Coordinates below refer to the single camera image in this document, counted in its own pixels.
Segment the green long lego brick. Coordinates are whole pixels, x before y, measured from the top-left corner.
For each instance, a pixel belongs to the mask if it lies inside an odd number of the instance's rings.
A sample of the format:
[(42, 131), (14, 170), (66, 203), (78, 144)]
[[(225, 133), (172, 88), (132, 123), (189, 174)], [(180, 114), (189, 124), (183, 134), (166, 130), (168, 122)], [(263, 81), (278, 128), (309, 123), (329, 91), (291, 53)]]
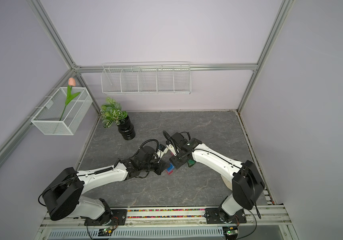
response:
[(196, 162), (194, 160), (188, 160), (187, 163), (188, 163), (188, 167), (191, 168), (192, 166), (195, 165)]

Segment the blue long lego brick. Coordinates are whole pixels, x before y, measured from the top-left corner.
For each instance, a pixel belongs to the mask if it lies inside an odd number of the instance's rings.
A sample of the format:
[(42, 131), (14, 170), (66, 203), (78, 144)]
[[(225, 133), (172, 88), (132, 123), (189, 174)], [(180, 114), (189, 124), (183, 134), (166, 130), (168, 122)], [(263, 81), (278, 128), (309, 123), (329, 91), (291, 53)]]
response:
[(175, 167), (173, 164), (170, 164), (169, 167), (166, 169), (167, 172), (172, 172)]

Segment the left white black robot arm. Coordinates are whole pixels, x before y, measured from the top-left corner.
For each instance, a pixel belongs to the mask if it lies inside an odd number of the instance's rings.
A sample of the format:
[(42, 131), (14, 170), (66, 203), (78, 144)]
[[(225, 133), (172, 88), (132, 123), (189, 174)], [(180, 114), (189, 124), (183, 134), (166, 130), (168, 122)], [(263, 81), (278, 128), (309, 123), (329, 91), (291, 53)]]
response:
[(142, 146), (132, 157), (108, 167), (86, 171), (66, 168), (42, 192), (41, 204), (46, 206), (52, 221), (72, 216), (85, 218), (86, 224), (92, 226), (110, 225), (117, 217), (106, 200), (91, 199), (84, 194), (110, 183), (139, 178), (142, 172), (160, 175), (166, 168), (161, 160), (166, 152), (164, 145), (156, 150)]

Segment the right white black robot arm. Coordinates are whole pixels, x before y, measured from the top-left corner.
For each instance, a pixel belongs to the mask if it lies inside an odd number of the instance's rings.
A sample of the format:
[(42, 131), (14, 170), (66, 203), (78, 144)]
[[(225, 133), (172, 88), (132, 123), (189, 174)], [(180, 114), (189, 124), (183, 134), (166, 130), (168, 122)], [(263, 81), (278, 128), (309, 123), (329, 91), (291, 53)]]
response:
[(175, 169), (191, 160), (211, 168), (230, 183), (232, 194), (221, 203), (218, 210), (224, 221), (242, 209), (250, 211), (257, 205), (266, 185), (253, 162), (230, 159), (198, 139), (186, 139), (181, 133), (169, 135), (163, 131), (162, 134), (166, 139), (166, 147), (173, 154), (169, 160)]

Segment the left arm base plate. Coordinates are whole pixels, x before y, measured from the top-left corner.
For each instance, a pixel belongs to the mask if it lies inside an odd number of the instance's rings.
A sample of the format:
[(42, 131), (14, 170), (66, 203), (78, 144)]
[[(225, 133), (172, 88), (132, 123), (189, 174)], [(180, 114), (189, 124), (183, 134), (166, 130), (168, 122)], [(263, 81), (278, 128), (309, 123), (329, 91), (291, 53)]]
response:
[(108, 213), (103, 213), (96, 220), (86, 218), (85, 226), (123, 226), (126, 221), (127, 210), (126, 209), (113, 209)]

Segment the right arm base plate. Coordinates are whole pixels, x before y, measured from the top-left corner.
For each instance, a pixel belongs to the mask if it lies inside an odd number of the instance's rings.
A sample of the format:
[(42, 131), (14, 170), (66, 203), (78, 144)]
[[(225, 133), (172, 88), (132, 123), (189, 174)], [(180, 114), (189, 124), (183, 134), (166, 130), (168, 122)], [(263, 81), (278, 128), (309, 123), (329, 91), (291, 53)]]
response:
[(243, 209), (237, 211), (234, 215), (229, 215), (220, 208), (206, 208), (204, 218), (207, 224), (245, 224), (247, 222)]

